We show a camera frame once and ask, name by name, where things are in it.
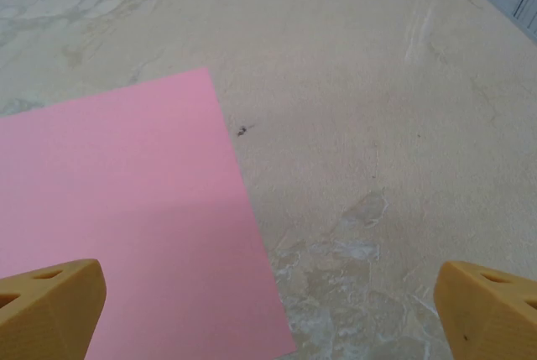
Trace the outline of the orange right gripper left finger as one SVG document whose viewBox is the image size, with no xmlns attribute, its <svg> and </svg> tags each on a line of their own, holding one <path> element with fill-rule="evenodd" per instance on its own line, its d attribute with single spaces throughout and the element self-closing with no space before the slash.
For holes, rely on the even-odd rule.
<svg viewBox="0 0 537 360">
<path fill-rule="evenodd" d="M 93 258 L 1 279 L 1 358 L 83 359 L 106 296 Z"/>
</svg>

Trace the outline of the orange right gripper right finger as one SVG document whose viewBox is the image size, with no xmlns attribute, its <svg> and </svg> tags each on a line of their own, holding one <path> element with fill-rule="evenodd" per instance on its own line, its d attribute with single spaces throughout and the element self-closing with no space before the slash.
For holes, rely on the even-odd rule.
<svg viewBox="0 0 537 360">
<path fill-rule="evenodd" d="M 434 302 L 455 359 L 535 359 L 536 282 L 474 263 L 442 264 Z"/>
</svg>

